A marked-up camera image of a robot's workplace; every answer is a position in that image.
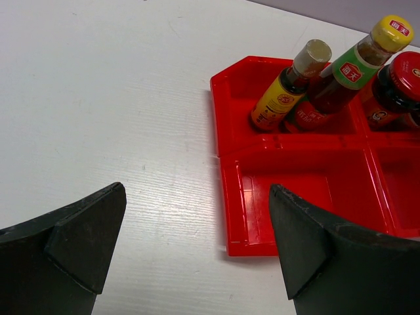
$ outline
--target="yellow label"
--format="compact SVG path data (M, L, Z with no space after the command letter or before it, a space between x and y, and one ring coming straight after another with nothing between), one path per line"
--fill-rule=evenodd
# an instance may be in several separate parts
M258 128L273 130L302 96L287 92L277 77L255 105L251 119Z

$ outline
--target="yellow bottle cap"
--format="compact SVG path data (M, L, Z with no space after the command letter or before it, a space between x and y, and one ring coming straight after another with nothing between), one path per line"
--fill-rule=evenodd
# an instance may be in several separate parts
M397 53L411 43L414 30L407 20L396 15L388 15L373 27L371 35L384 50Z

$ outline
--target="red tray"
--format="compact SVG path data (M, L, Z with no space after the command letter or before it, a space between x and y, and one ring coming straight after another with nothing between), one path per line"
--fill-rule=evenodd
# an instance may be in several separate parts
M291 60L249 56L211 78L230 256L277 255L273 183L352 222L420 236L420 135L370 131L356 97L316 133L258 133L249 113Z

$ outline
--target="white table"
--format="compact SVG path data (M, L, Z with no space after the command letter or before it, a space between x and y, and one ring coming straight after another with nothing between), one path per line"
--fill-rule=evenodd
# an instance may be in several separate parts
M336 58L363 33L244 0L3 1L0 17L0 228L121 181L94 314L294 314L277 258L224 254L209 79L312 38Z

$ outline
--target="green label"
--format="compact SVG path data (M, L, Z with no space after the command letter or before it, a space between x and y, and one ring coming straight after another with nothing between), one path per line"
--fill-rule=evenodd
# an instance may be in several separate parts
M356 46L333 62L335 79L342 86L351 90L360 90L381 68L372 66L363 60Z

